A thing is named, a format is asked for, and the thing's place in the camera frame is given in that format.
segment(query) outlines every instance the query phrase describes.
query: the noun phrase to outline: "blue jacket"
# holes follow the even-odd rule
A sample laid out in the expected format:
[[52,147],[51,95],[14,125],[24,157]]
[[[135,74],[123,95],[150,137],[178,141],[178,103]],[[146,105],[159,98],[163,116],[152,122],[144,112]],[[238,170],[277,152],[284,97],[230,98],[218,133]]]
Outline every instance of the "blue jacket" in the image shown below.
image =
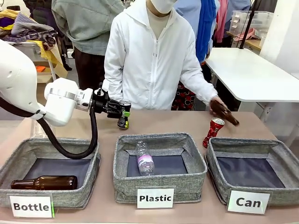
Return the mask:
[[[218,0],[214,0],[216,5],[216,12],[220,8],[220,2]],[[198,26],[199,26],[199,15],[201,10],[201,0],[178,0],[174,5],[174,8],[183,16],[191,25],[195,38],[197,38],[198,33]],[[212,36],[216,27],[216,18],[214,19],[212,26],[211,26],[211,34],[210,40],[208,43],[208,50],[212,49],[213,47],[213,40]]]
[[196,40],[196,57],[199,62],[205,60],[209,50],[211,39],[212,23],[216,18],[216,5],[214,0],[204,0],[201,2],[199,15],[199,25]]

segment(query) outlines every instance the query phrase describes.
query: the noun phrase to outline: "white table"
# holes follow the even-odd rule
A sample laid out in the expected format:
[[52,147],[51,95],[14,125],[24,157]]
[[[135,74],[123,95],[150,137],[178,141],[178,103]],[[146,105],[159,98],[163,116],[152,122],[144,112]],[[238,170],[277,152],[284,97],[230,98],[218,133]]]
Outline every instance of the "white table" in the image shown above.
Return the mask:
[[275,102],[299,102],[299,80],[247,49],[213,48],[206,60],[217,79],[241,101],[239,111],[254,112],[256,102],[266,102],[266,121]]

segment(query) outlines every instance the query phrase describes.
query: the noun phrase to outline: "fabric basket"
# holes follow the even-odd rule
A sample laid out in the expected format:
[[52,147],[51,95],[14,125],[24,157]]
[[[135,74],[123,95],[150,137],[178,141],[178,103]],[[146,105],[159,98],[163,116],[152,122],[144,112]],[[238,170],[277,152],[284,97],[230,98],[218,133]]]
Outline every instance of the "fabric basket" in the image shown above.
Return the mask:
[[230,190],[269,192],[269,205],[299,204],[299,160],[283,142],[211,138],[206,161],[223,204]]
[[[135,147],[143,140],[155,164],[155,175],[140,176]],[[113,163],[115,199],[137,203],[139,188],[174,188],[174,203],[201,201],[207,172],[193,138],[186,133],[124,135],[116,143]]]
[[[90,144],[88,140],[60,138],[58,141],[71,153],[80,153]],[[10,207],[8,194],[52,194],[55,208],[83,209],[92,194],[100,166],[99,145],[82,160],[71,160],[60,154],[48,138],[24,140],[0,170],[0,206]],[[42,175],[75,175],[76,190],[18,190],[11,189],[13,180],[33,179]]]

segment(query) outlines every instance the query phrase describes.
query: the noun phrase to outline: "hood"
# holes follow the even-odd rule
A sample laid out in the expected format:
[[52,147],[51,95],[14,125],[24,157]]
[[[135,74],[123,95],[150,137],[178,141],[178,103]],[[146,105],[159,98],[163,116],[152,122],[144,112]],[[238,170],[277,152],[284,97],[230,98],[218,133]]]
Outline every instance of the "hood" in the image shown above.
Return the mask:
[[[142,23],[147,27],[150,27],[149,17],[146,10],[146,0],[136,0],[134,4],[127,8],[127,10],[125,10],[124,12],[134,20]],[[179,14],[174,8],[172,8],[166,27],[169,27],[171,24],[173,24],[178,16]]]

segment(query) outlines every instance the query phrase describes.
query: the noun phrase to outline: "beige table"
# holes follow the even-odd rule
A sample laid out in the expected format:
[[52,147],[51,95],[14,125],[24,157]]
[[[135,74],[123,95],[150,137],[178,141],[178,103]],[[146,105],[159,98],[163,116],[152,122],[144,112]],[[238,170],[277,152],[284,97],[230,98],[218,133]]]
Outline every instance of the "beige table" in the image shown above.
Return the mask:
[[[237,138],[275,139],[264,124],[250,112],[236,112],[239,127],[225,125],[218,136]],[[175,204],[173,209],[137,210],[134,204],[117,204],[114,201],[112,163],[117,138],[122,134],[187,132],[196,141],[202,153],[202,140],[209,129],[211,115],[208,112],[132,111],[130,128],[120,131],[116,120],[97,116],[100,153],[102,161],[91,200],[84,210],[59,210],[55,219],[14,218],[11,209],[0,208],[0,220],[23,222],[67,223],[168,223],[168,224],[281,224],[299,221],[299,206],[276,207],[265,216],[227,213],[207,176],[202,191],[202,202]],[[31,121],[24,120],[5,143],[0,146],[0,165],[23,139],[30,135]],[[66,127],[56,130],[57,136],[89,139],[91,126],[86,112],[76,111]]]

